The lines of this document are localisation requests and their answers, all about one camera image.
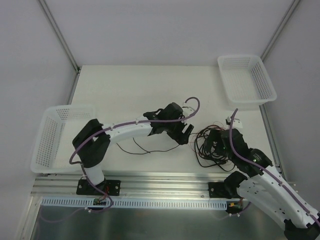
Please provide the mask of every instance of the black wire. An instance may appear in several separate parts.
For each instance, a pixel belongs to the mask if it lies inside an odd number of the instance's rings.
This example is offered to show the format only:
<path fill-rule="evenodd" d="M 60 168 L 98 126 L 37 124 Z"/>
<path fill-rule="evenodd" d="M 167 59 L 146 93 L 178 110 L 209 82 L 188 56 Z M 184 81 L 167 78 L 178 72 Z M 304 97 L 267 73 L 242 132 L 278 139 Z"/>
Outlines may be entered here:
<path fill-rule="evenodd" d="M 145 151 L 145 152 L 147 152 L 147 153 L 150 153 L 149 151 L 145 150 L 142 146 L 140 146 L 140 145 L 136 142 L 136 140 L 135 140 L 134 137 L 133 137 L 132 139 L 133 139 L 134 143 L 135 143 L 139 148 L 141 148 L 143 151 Z"/>
<path fill-rule="evenodd" d="M 210 126 L 207 126 L 205 129 L 197 132 L 197 133 L 192 133 L 192 134 L 196 134 L 196 137 L 195 137 L 195 140 L 194 140 L 194 152 L 195 152 L 196 160 L 197 160 L 198 164 L 203 168 L 210 168 L 210 167 L 218 166 L 223 171 L 230 172 L 235 168 L 235 165 L 233 166 L 233 168 L 231 170 L 226 170 L 221 166 L 221 165 L 224 165 L 224 164 L 226 164 L 228 162 L 227 156 L 225 156 L 225 155 L 221 155 L 221 156 L 217 155 L 216 153 L 214 153 L 214 151 L 210 151 L 210 152 L 205 151 L 204 144 L 199 146 L 199 142 L 198 142 L 199 139 L 204 139 L 204 141 L 205 141 L 209 136 L 210 130 L 212 130 L 212 129 L 220 130 L 221 128 L 219 126 L 217 126 L 217 125 L 210 125 Z M 204 159 L 204 160 L 213 161 L 214 164 L 202 165 L 199 158 Z"/>
<path fill-rule="evenodd" d="M 117 145 L 118 145 L 118 147 L 119 147 L 122 151 L 124 151 L 124 152 L 127 153 L 127 154 L 132 154 L 132 155 L 145 155 L 145 154 L 150 154 L 150 153 L 155 153 L 155 152 L 165 153 L 165 152 L 169 152 L 169 151 L 171 151 L 171 150 L 173 150 L 173 149 L 176 149 L 177 147 L 180 146 L 180 145 L 177 145 L 177 146 L 175 146 L 175 147 L 173 147 L 173 148 L 170 148 L 170 149 L 168 149 L 168 150 L 153 150 L 153 151 L 147 151 L 147 150 L 145 150 L 143 147 L 141 147 L 141 146 L 136 142 L 135 139 L 133 139 L 133 141 L 134 141 L 134 143 L 135 143 L 136 145 L 139 146 L 139 148 L 141 148 L 141 149 L 144 150 L 145 152 L 144 152 L 144 153 L 129 152 L 129 151 L 124 150 L 118 143 L 117 143 Z"/>

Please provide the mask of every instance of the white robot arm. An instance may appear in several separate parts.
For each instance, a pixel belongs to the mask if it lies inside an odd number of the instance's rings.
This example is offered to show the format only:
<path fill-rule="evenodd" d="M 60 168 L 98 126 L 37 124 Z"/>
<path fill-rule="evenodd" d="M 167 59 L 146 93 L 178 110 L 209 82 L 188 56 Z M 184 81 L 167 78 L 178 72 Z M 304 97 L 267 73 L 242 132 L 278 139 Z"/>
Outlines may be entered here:
<path fill-rule="evenodd" d="M 209 188 L 220 197 L 249 200 L 284 230 L 288 240 L 315 240 L 320 234 L 319 211 L 292 189 L 262 151 L 248 148 L 242 134 L 233 129 L 236 112 L 230 128 L 211 134 L 215 138 L 211 141 L 223 142 L 224 152 L 239 171 L 230 174 L 223 184 L 209 183 Z"/>

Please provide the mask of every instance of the metal corner post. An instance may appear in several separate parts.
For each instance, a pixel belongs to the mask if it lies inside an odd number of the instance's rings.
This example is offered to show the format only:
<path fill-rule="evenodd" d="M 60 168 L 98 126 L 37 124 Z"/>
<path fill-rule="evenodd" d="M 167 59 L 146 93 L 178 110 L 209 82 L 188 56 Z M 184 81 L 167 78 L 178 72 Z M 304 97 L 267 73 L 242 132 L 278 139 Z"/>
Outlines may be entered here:
<path fill-rule="evenodd" d="M 294 12 L 296 12 L 296 10 L 301 2 L 302 2 L 302 0 L 293 0 L 291 5 L 289 6 L 287 11 L 285 12 L 279 25 L 277 26 L 276 30 L 274 31 L 273 35 L 271 36 L 267 46 L 265 47 L 265 49 L 261 55 L 261 60 L 263 62 L 266 61 L 268 55 L 270 54 L 270 52 L 272 52 L 272 49 L 273 49 L 275 43 L 279 39 L 281 33 L 283 32 L 283 30 L 287 26 L 289 20 L 292 18 Z M 269 140 L 269 144 L 270 144 L 270 148 L 272 151 L 274 161 L 276 162 L 276 164 L 279 165 L 279 167 L 282 171 L 283 178 L 286 178 L 286 170 L 285 170 L 284 165 L 282 163 L 280 151 L 277 148 L 277 138 L 275 137 L 275 134 L 274 134 L 275 131 L 274 131 L 274 128 L 272 125 L 272 121 L 268 115 L 268 108 L 267 108 L 266 104 L 263 104 L 260 106 L 260 111 L 261 111 L 262 119 L 264 122 L 265 130 L 266 130 L 266 133 L 268 136 L 268 140 Z"/>
<path fill-rule="evenodd" d="M 45 0 L 37 0 L 37 2 L 39 3 L 44 15 L 46 16 L 49 24 L 51 25 L 56 37 L 58 38 L 65 54 L 67 55 L 72 67 L 74 68 L 75 72 L 78 73 L 79 70 L 80 70 L 80 67 L 78 66 L 73 54 L 71 53 L 69 47 L 68 47 L 68 44 L 66 43 L 66 40 L 64 38 L 64 36 L 62 35 L 57 23 L 56 23 L 56 20 L 54 18 L 54 16 L 52 15 L 47 3 Z"/>

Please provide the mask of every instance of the electronic component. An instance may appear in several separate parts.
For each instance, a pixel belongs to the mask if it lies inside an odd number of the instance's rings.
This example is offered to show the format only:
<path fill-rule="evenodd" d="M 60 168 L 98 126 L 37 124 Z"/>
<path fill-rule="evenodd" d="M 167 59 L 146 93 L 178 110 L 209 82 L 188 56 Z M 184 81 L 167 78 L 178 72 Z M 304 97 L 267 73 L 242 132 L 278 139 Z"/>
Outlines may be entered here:
<path fill-rule="evenodd" d="M 93 200 L 93 205 L 94 206 L 106 206 L 107 205 L 107 200 L 106 199 L 100 200 L 99 198 L 95 198 Z"/>

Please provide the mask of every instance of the white table surface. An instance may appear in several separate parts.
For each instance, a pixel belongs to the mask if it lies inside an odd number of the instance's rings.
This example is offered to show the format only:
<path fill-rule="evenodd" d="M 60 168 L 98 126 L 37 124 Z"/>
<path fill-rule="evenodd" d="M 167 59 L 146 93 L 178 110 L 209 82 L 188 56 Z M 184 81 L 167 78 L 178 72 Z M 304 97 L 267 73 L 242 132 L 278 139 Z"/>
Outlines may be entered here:
<path fill-rule="evenodd" d="M 197 132 L 225 119 L 234 109 L 227 104 L 219 68 L 208 66 L 107 66 L 85 65 L 81 69 L 72 104 L 92 104 L 101 123 L 118 123 L 135 119 L 145 112 L 164 108 L 171 102 L 180 106 L 188 97 L 200 99 L 201 107 L 188 123 Z M 191 100 L 193 107 L 196 101 Z M 262 150 L 271 160 L 272 153 L 259 108 L 240 110 L 237 115 L 243 124 L 244 140 L 251 148 Z M 66 127 L 68 139 L 75 136 L 72 127 Z M 148 151 L 167 150 L 177 145 L 166 133 L 148 137 L 137 137 L 136 141 Z M 143 153 L 132 139 L 119 143 L 125 150 Z M 63 152 L 66 159 L 74 149 Z M 145 155 L 131 155 L 112 145 L 102 161 L 107 171 L 133 171 L 158 173 L 223 173 L 219 167 L 202 168 L 189 145 L 182 145 L 169 152 L 155 152 Z"/>

